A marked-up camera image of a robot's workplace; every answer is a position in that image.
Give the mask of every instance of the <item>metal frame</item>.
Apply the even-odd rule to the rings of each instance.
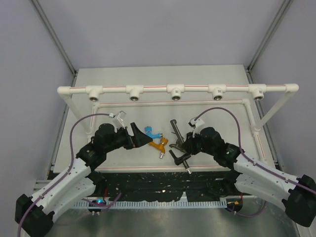
[[[275,34],[277,28],[279,27],[282,19],[284,18],[285,14],[287,13],[288,9],[290,8],[291,4],[293,3],[293,0],[283,0],[283,3],[281,4],[279,10],[277,11],[276,16],[274,17],[271,25],[269,26],[265,36],[263,37],[261,43],[259,44],[259,47],[257,51],[255,52],[249,66],[248,70],[252,71],[255,65],[257,64],[260,56],[266,49],[267,45],[269,44],[271,38]]]
[[[36,13],[38,14],[40,20],[42,21],[44,27],[46,28],[48,34],[50,35],[51,39],[57,46],[58,51],[60,52],[61,56],[63,57],[65,63],[67,64],[69,70],[73,74],[73,76],[76,76],[76,70],[73,67],[73,64],[71,63],[66,51],[64,50],[64,47],[62,46],[57,34],[55,33],[51,23],[49,22],[43,8],[40,5],[40,2],[38,0],[29,0],[32,6],[34,7]]]

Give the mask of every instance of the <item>metal rod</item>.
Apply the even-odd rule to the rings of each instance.
[[[280,6],[276,16],[274,17],[271,25],[268,28],[268,31],[266,32],[265,36],[263,37],[256,53],[254,54],[250,65],[248,66],[248,70],[252,71],[253,68],[255,67],[256,63],[258,62],[258,59],[260,58],[260,56],[262,55],[262,53],[264,52],[264,50],[266,49],[267,45],[269,44],[271,38],[273,37],[273,35],[275,34],[277,28],[279,27],[282,19],[284,18],[286,12],[288,11],[288,9],[290,8],[291,4],[292,4],[293,0],[284,0],[282,5]]]
[[[41,7],[40,3],[38,0],[29,0],[30,3],[33,5],[35,11],[37,12],[39,18],[41,19],[44,27],[46,28],[48,34],[50,35],[50,37],[52,38],[52,40],[54,41],[55,45],[57,46],[58,51],[60,52],[61,56],[63,57],[63,59],[65,60],[69,70],[71,71],[71,73],[73,74],[73,76],[76,75],[76,70],[73,67],[68,55],[66,54],[57,34],[55,33],[51,23],[49,22],[43,8]]]
[[[184,139],[181,136],[180,130],[179,130],[178,126],[177,126],[177,120],[173,119],[173,120],[170,121],[170,123],[171,123],[171,126],[172,126],[173,130],[174,130],[174,133],[176,134],[176,136],[178,138],[178,141],[179,141],[180,145],[182,145],[184,143]],[[183,161],[182,164],[184,165],[184,168],[186,169],[186,171],[189,174],[192,174],[191,169],[190,169],[187,161],[186,160]]]
[[[181,136],[181,133],[178,129],[178,126],[177,126],[177,120],[173,119],[170,121],[171,123],[171,126],[174,130],[174,133],[176,134],[177,138],[179,139],[179,141],[181,142],[181,145],[184,143],[184,140],[183,140],[183,137]]]

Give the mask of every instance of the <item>purple cable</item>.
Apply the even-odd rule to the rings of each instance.
[[[251,158],[249,158],[249,157],[243,152],[243,150],[242,150],[242,147],[241,147],[240,125],[239,125],[239,122],[238,122],[236,116],[235,116],[232,112],[230,112],[229,110],[227,110],[227,109],[225,109],[225,108],[222,108],[222,107],[214,107],[214,108],[210,108],[210,109],[207,109],[207,110],[203,111],[201,114],[199,114],[199,115],[194,119],[194,121],[196,121],[198,118],[200,118],[202,115],[204,115],[206,112],[208,112],[208,111],[210,111],[210,110],[224,110],[224,111],[226,111],[227,113],[229,113],[229,114],[234,118],[234,120],[235,120],[235,122],[236,122],[236,125],[237,125],[237,129],[238,129],[238,145],[239,145],[240,153],[241,153],[249,162],[251,162],[251,163],[254,164],[255,161],[252,160]],[[258,166],[259,168],[261,168],[262,170],[268,172],[269,174],[272,174],[272,175],[276,176],[276,177],[279,178],[279,179],[283,179],[284,181],[289,182],[290,184],[294,184],[294,185],[296,185],[296,186],[298,186],[298,187],[300,187],[300,188],[302,188],[302,189],[305,189],[306,191],[311,192],[312,194],[316,195],[316,191],[314,191],[314,190],[312,190],[312,189],[310,189],[310,188],[308,188],[308,187],[305,187],[304,185],[299,184],[299,183],[297,183],[297,182],[295,182],[295,181],[293,181],[293,180],[286,179],[286,178],[283,177],[282,175],[279,175],[279,174],[277,174],[277,173],[275,173],[275,172],[273,172],[273,171],[271,171],[271,170],[265,168],[265,167],[262,166],[261,164],[255,163],[254,165]]]
[[[66,172],[62,177],[60,177],[59,180],[57,180],[52,186],[50,186],[45,192],[43,192],[42,195],[39,196],[39,197],[29,206],[29,208],[26,210],[26,212],[25,212],[24,215],[22,216],[21,221],[20,221],[20,223],[19,223],[19,227],[18,227],[18,237],[21,236],[21,230],[22,230],[23,222],[24,222],[26,216],[27,216],[27,215],[29,214],[29,212],[32,210],[32,208],[36,205],[36,203],[38,203],[39,200],[41,200],[42,198],[44,198],[44,196],[45,196],[49,191],[51,191],[57,184],[59,184],[59,183],[68,175],[68,172],[73,168],[74,161],[75,161],[74,148],[73,148],[73,131],[74,131],[75,126],[76,126],[78,123],[80,123],[82,120],[86,119],[86,118],[89,118],[89,117],[92,117],[92,116],[98,116],[98,115],[109,116],[109,114],[92,114],[92,115],[87,115],[87,116],[84,116],[84,117],[80,118],[77,122],[75,122],[75,124],[74,124],[73,127],[71,128],[71,130],[70,130],[70,136],[69,136],[70,151],[71,151],[71,162],[70,162],[69,168],[68,168],[67,172]]]

